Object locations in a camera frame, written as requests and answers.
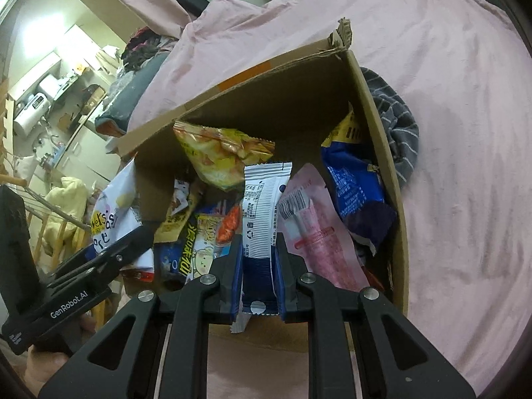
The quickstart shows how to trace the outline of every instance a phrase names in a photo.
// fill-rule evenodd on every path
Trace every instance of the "plastic bag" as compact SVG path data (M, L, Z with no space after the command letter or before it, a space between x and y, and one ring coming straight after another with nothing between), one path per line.
M174 133L205 183L230 190L244 183L244 167L270 159L275 144L236 129L215 129L176 121Z
M174 188L180 186L179 181L176 182ZM185 209L176 209L177 201L172 199L171 205L168 207L167 218L159 226L155 232L155 243L165 243L165 242L174 242L177 241L179 235L190 218L191 214L194 212L196 206L203 197L205 185L199 180L195 180L190 185L190 191L187 196L187 207Z
M225 217L216 214L192 214L177 241L154 245L156 259L161 260L161 278L185 284L207 274L215 258L229 253L232 237L227 239L225 231L223 242L218 243L224 221Z
M369 286L349 232L312 164L290 179L277 210L288 252L303 257L309 271L339 288L359 291Z
M271 253L277 239L277 202L286 188L291 163L247 166L242 200L243 311L278 313Z
M336 187L336 209L353 239L376 254L397 216L385 203L378 167L365 130L353 110L321 145L321 157Z
M97 253L142 225L135 203L135 162L129 162L102 191L94 205L90 220L92 243ZM151 249L124 269L142 270L153 278L154 261Z

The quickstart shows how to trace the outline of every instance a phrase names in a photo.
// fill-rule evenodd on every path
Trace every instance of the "barcode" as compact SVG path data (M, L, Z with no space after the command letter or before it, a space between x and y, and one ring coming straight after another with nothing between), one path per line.
M277 210L281 217L286 220L298 211L308 208L309 205L307 200L308 198L303 195L302 190L298 189L289 194L285 199L281 200L277 206Z

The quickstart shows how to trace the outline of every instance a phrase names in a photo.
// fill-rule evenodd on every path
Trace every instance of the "pink bedsheet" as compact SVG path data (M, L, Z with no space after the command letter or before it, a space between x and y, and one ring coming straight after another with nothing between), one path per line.
M185 16L168 0L122 1L148 25L159 26L160 10L174 24ZM418 165L403 190L409 318L479 394L532 312L532 61L503 11L483 0L213 0L180 24L182 38L129 129L325 37L341 17L351 20L360 64L401 95L420 128ZM306 356L221 341L211 347L210 398L273 397L274 383L249 372L254 358L275 379L276 397L306 397Z

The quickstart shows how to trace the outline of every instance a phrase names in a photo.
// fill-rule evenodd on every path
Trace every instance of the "black device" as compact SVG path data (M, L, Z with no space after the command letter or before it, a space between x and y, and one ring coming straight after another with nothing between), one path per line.
M119 269L153 244L140 226L91 261L82 250L50 276L40 278L29 253L22 199L0 187L0 293L9 311L3 335L20 354L31 344L71 358L39 399L205 399L209 324L231 324L242 282L241 236L229 254L216 258L209 274L183 289L155 295L145 290L81 346L72 334L80 314L110 294ZM364 399L473 399L464 378L431 343L374 288L360 293L336 288L289 254L278 234L272 256L279 314L309 328L309 398L355 399L345 333L356 347Z
M81 346L79 316L105 300L120 269L153 245L153 233L141 226L89 262L83 249L39 275L24 201L8 186L0 186L0 229L0 294L9 313L2 335L15 354L35 345L72 355Z

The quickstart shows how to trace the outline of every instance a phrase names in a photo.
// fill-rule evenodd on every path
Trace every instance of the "white appliance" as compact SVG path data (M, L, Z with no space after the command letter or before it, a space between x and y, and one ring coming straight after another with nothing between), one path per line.
M37 91L44 93L48 100L53 102L61 87L62 84L60 84L59 79L57 79L54 75L49 74L39 83Z
M31 129L50 108L50 101L42 93L37 93L24 107L17 118L13 120L15 133L23 138L27 138Z

